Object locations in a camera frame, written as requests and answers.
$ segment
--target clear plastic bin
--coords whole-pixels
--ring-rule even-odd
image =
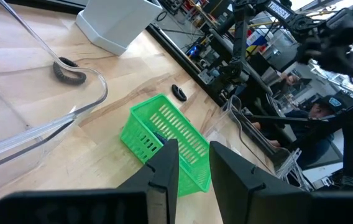
[[[54,75],[82,72],[82,85]],[[33,30],[0,0],[0,186],[33,169],[74,125],[105,100],[102,75],[62,63]]]
[[[228,102],[221,108],[219,108],[214,113],[214,119],[212,123],[208,124],[208,128],[205,129],[205,133],[203,136],[208,141],[218,141],[224,146],[228,147],[236,154],[251,160],[251,161],[265,161],[265,156],[256,155],[254,156],[254,151],[260,151],[258,145],[256,145],[249,138],[243,138],[243,129],[241,122],[237,119],[235,114],[241,114],[241,118],[247,124],[250,124],[250,121],[243,116],[241,101],[238,97],[232,96]],[[265,136],[259,134],[258,137],[261,141],[271,146]],[[247,149],[254,149],[251,153],[247,153]],[[301,168],[296,163],[298,156],[300,155],[300,150],[296,150],[293,153],[288,152],[287,149],[278,148],[278,151],[282,151],[287,154],[286,159],[276,167],[270,167],[264,162],[261,162],[263,166],[261,168],[266,168],[268,171],[273,172],[273,174],[286,182],[289,181],[287,175],[291,174],[293,178],[296,179],[298,183],[300,183],[300,188],[306,191],[309,191],[309,185],[305,182],[302,174]]]

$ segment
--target black metal frame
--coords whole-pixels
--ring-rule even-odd
[[[209,162],[223,223],[345,223],[353,192],[304,192],[210,142]]]
[[[8,4],[18,4],[21,6],[29,6],[39,9],[64,12],[69,14],[77,15],[81,10],[84,9],[85,6],[81,4],[74,4],[75,6],[71,6],[70,2],[65,1],[68,4],[60,4],[58,2],[51,2],[48,0],[7,0]]]
[[[25,0],[12,0],[16,4],[27,4]],[[41,4],[36,4],[34,7],[41,7],[41,8],[46,8],[51,9],[51,5],[48,5],[48,2],[44,3],[42,0],[38,0],[37,2]],[[72,7],[63,7],[62,9],[59,9],[57,7],[52,7],[53,10],[56,11],[70,11]],[[171,54],[171,56],[185,69],[185,71],[192,77],[192,79],[198,83],[198,85],[219,105],[222,106],[224,104],[223,100],[220,98],[218,93],[215,93],[212,91],[210,86],[207,86],[199,77],[199,70],[195,67],[195,65],[186,57],[186,55],[167,37],[165,33],[161,31],[159,27],[156,27],[153,24],[150,24],[146,30],[162,45],[162,47],[165,48],[165,50]],[[236,50],[241,50],[245,47],[244,44],[242,46],[236,46]],[[306,120],[303,121],[301,119],[293,119],[293,118],[279,118],[279,117],[266,117],[266,116],[251,116],[251,119],[255,119],[257,121],[262,120],[262,121],[270,121],[276,122],[276,123],[284,123],[284,124],[292,124],[292,123],[300,123],[300,124],[307,124],[307,125],[314,125],[316,126],[308,133],[306,134],[303,138],[297,139],[293,143],[291,143],[288,146],[289,150],[294,150],[299,148],[299,146],[305,145],[308,142],[314,142],[316,140],[319,140],[323,138],[324,136],[328,136],[335,131],[339,130],[342,128],[344,132],[344,139],[345,139],[345,144],[344,144],[344,167],[347,167],[346,173],[347,174],[352,174],[351,168],[353,165],[353,106],[351,106],[349,109],[345,111],[341,111],[340,113],[336,114],[335,117],[329,118],[328,121],[322,120],[320,122],[324,124],[320,124],[319,121],[314,121],[314,120]],[[250,137],[255,137],[255,130],[252,130],[252,127],[244,125],[243,124],[244,131],[248,131],[251,133]],[[267,147],[266,144],[260,144],[260,147],[264,152],[268,155],[271,155],[269,153],[269,148]]]
[[[178,141],[168,140],[116,189],[16,192],[0,199],[3,223],[174,224]]]

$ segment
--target wooden table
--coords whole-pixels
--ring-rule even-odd
[[[57,55],[101,72],[109,94],[38,168],[1,187],[0,198],[18,190],[117,187],[142,166],[119,139],[129,108],[158,93],[166,94],[202,133],[215,119],[216,103],[146,31],[117,57],[91,44],[74,23],[74,15],[13,8]],[[172,84],[183,89],[188,101],[181,103],[174,98]],[[238,134],[236,126],[230,125],[229,133]],[[265,170],[266,164],[273,172],[272,163],[262,151],[247,136],[243,139],[246,146],[241,144],[239,148],[242,156]],[[176,222],[222,223],[213,189],[179,198]]]

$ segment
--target green plastic basket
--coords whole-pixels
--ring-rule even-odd
[[[163,146],[154,133],[178,140],[178,196],[207,192],[211,183],[209,144],[163,94],[131,108],[121,140],[145,163]]]

